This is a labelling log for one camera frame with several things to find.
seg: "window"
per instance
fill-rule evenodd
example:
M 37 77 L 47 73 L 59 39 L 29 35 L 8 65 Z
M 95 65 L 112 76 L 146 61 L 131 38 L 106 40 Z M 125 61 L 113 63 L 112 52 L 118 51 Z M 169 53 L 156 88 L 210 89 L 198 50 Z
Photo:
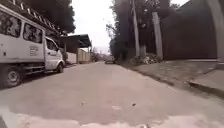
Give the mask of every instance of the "window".
M 54 50 L 54 51 L 57 51 L 58 48 L 57 46 L 54 44 L 53 41 L 49 40 L 49 39 L 46 39 L 47 41 L 47 48 L 50 49 L 50 50 Z
M 23 38 L 28 41 L 42 44 L 43 32 L 41 29 L 38 29 L 30 24 L 25 24 Z
M 14 16 L 0 11 L 0 34 L 19 37 L 22 21 Z

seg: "concrete road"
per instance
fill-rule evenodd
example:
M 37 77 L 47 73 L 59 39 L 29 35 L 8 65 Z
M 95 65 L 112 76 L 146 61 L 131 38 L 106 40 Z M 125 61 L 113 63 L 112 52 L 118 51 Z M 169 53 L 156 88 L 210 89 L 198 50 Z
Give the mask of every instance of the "concrete road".
M 103 63 L 2 90 L 0 105 L 19 128 L 224 128 L 222 100 Z

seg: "white sky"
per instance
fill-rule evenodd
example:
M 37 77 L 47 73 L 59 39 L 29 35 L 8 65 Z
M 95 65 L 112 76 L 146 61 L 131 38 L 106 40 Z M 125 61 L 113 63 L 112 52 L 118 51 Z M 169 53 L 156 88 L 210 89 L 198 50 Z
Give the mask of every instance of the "white sky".
M 183 5 L 188 0 L 172 0 L 172 3 Z M 113 23 L 111 0 L 72 0 L 75 11 L 75 34 L 89 34 L 93 47 L 98 52 L 108 53 L 110 38 L 106 24 Z

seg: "van wheel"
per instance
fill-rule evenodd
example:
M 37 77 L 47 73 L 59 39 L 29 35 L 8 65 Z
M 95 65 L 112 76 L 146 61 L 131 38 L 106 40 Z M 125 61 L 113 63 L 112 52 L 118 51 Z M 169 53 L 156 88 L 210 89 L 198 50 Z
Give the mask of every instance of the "van wheel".
M 58 65 L 58 68 L 57 68 L 57 73 L 63 73 L 64 72 L 64 67 L 63 67 L 63 65 L 60 63 L 59 65 Z
M 3 87 L 16 87 L 22 81 L 22 73 L 16 66 L 5 66 L 1 73 Z

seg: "road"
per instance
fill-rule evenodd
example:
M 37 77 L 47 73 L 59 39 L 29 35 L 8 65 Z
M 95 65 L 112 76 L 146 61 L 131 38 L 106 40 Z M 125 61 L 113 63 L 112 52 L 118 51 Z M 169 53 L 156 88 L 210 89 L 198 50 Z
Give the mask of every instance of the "road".
M 103 63 L 2 90 L 0 105 L 19 128 L 224 128 L 222 100 Z

